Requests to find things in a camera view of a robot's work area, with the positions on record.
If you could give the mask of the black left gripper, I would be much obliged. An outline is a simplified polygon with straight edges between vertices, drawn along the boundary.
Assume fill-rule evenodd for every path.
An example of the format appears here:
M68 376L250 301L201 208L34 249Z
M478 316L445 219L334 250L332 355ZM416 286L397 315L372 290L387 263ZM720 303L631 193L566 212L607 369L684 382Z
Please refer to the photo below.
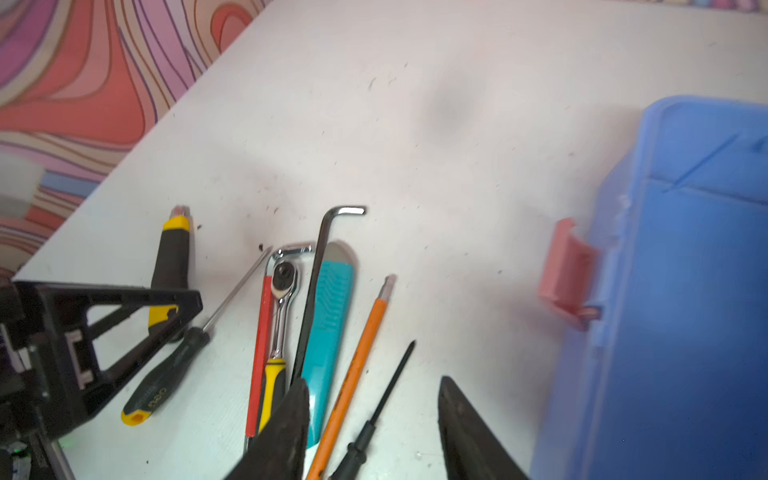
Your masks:
M178 314L148 333L150 307ZM60 443L203 309L190 289L15 281L1 287L1 477L72 479Z

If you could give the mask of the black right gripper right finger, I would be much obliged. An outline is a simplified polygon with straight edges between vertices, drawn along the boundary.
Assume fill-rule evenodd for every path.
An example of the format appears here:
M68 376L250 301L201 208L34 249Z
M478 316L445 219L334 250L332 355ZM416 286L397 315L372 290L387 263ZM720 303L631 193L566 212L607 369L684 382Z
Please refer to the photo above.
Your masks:
M449 376L440 381L438 429L448 479L528 479Z

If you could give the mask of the black yellow ratchet wrench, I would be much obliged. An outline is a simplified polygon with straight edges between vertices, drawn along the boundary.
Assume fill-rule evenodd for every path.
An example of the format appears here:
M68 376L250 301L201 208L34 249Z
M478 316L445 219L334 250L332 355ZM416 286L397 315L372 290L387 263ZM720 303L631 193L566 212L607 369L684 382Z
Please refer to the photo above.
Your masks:
M310 243L284 246L267 260L265 273L272 275L272 322L269 355L264 369L258 433L265 428L287 391L285 340L291 299L298 287L298 267L293 260L314 250Z

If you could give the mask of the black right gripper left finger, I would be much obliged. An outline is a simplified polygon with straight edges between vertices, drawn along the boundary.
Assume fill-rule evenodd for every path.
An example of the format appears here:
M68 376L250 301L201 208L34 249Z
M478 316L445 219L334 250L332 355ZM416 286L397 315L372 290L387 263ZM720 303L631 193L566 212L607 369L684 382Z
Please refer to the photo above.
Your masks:
M226 479L302 479L309 421L309 391L299 379Z

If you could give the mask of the white and blue tool box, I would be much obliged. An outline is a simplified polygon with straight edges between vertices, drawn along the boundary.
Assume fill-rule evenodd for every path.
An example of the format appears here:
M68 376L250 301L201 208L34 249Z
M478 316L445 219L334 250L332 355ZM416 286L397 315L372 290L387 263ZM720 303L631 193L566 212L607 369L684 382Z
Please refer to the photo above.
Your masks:
M567 329L532 478L765 478L766 106L649 106L538 294Z

